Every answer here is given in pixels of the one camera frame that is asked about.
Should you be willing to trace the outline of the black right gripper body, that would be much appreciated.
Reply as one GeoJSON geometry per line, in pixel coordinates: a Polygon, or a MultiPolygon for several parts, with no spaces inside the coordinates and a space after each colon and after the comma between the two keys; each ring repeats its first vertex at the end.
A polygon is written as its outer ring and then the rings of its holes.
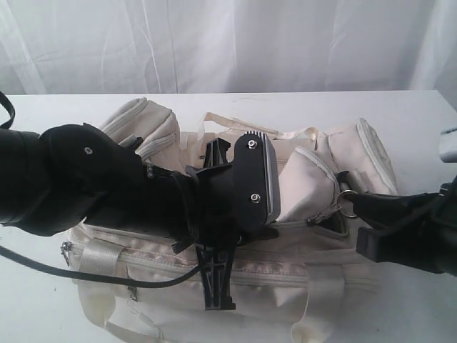
{"type": "Polygon", "coordinates": [[[456,183],[442,184],[436,193],[407,197],[414,218],[407,224],[407,267],[456,276],[456,183]]]}

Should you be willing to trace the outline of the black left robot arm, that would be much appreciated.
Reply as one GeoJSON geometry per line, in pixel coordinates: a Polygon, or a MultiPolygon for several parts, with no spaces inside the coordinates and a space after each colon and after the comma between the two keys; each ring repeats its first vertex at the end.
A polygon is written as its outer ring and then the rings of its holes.
{"type": "Polygon", "coordinates": [[[276,153],[249,131],[206,145],[204,165],[184,173],[141,160],[141,140],[117,144],[89,124],[43,134],[1,126],[1,223],[41,237],[79,223],[195,246],[207,310],[232,310],[236,248],[275,239],[281,211],[276,153]],[[229,161],[227,151],[233,148],[229,161]]]}

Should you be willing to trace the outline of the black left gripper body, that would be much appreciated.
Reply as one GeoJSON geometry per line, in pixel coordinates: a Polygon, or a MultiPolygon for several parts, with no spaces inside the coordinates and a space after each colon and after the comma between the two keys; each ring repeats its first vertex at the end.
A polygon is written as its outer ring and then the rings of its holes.
{"type": "Polygon", "coordinates": [[[278,174],[264,166],[186,167],[189,236],[173,244],[181,253],[192,244],[219,251],[278,237],[278,174]]]}

